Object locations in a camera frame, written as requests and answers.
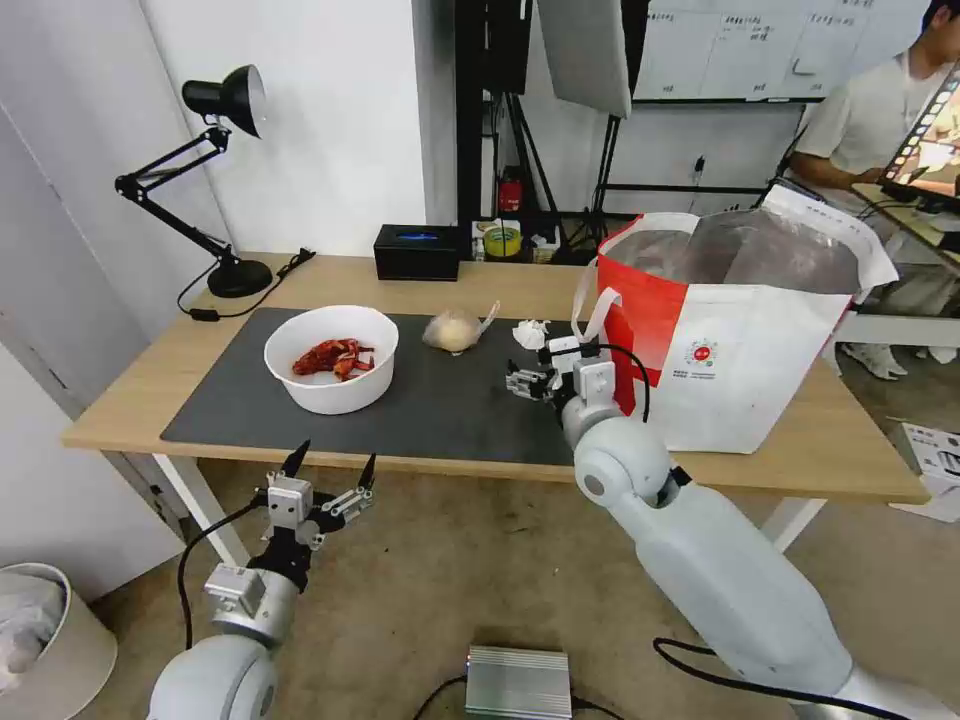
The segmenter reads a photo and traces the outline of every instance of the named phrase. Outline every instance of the red crayfish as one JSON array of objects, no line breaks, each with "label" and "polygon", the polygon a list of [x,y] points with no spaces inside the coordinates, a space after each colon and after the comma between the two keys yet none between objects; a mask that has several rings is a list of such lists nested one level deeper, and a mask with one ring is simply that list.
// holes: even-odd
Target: red crayfish
[{"label": "red crayfish", "polygon": [[373,356],[369,362],[360,359],[360,353],[365,352],[373,352],[373,348],[363,347],[353,338],[326,340],[307,350],[293,364],[293,373],[313,375],[316,372],[332,370],[340,382],[350,380],[350,373],[354,370],[373,370]]}]

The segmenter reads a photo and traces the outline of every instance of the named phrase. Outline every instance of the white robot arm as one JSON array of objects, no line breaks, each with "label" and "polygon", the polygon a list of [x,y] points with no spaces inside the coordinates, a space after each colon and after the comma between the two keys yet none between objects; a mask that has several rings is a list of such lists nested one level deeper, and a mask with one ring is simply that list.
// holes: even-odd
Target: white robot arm
[{"label": "white robot arm", "polygon": [[[580,490],[630,536],[653,581],[740,679],[859,702],[880,717],[956,720],[925,692],[858,668],[813,585],[730,500],[691,482],[653,427],[622,415],[613,363],[582,358],[571,340],[541,351],[548,372],[512,366],[507,386],[554,403]],[[793,707],[801,718],[865,717],[822,704]]]},{"label": "white robot arm", "polygon": [[[356,488],[334,497],[315,493],[309,482],[295,477],[308,445],[291,454],[280,472],[267,474],[267,490],[258,491],[248,506],[267,507],[267,547],[247,567],[220,563],[207,579],[204,590],[217,603],[213,624],[222,634],[189,647],[188,633],[188,648],[167,664],[154,685],[148,720],[269,716],[277,686],[272,653],[290,630],[294,603],[307,586],[311,555],[327,534],[342,530],[373,502],[376,456]],[[191,542],[184,557],[202,537]]]}]

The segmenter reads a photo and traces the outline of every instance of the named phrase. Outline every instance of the desk lamp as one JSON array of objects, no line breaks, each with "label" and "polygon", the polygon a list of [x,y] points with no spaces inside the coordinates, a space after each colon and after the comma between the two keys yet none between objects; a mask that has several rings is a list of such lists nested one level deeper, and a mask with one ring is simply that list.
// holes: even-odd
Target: desk lamp
[{"label": "desk lamp", "polygon": [[[186,235],[217,259],[216,268],[207,278],[211,293],[226,298],[253,295],[270,285],[273,280],[270,268],[257,260],[241,260],[229,243],[188,225],[151,200],[150,192],[227,151],[230,130],[222,124],[223,118],[228,118],[244,132],[260,137],[266,120],[266,96],[260,73],[255,66],[245,65],[227,75],[222,83],[188,80],[183,84],[181,93],[186,106],[203,117],[210,127],[152,163],[129,175],[121,175],[114,187],[127,200],[135,202],[177,232]],[[206,154],[179,167],[160,167],[204,142],[213,146]]]}]

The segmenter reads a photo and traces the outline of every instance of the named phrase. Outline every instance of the shopping bag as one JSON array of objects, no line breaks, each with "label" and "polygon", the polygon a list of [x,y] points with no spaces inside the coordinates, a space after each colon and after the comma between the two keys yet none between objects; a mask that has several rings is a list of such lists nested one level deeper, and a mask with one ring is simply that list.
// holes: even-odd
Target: shopping bag
[{"label": "shopping bag", "polygon": [[[644,363],[650,423],[669,449],[735,453],[767,437],[852,296],[897,278],[869,227],[782,186],[757,210],[640,216],[594,264],[574,298],[574,334]],[[594,273],[598,300],[582,330]],[[612,359],[630,414],[641,374],[627,355]]]}]

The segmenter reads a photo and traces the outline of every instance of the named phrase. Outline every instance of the red fire extinguisher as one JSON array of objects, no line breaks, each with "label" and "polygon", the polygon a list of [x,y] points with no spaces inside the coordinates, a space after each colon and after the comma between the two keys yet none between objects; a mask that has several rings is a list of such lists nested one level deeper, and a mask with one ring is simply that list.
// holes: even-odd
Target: red fire extinguisher
[{"label": "red fire extinguisher", "polygon": [[504,168],[503,177],[500,179],[500,192],[497,197],[500,212],[517,212],[522,200],[523,185],[520,182],[519,174],[512,166]]}]

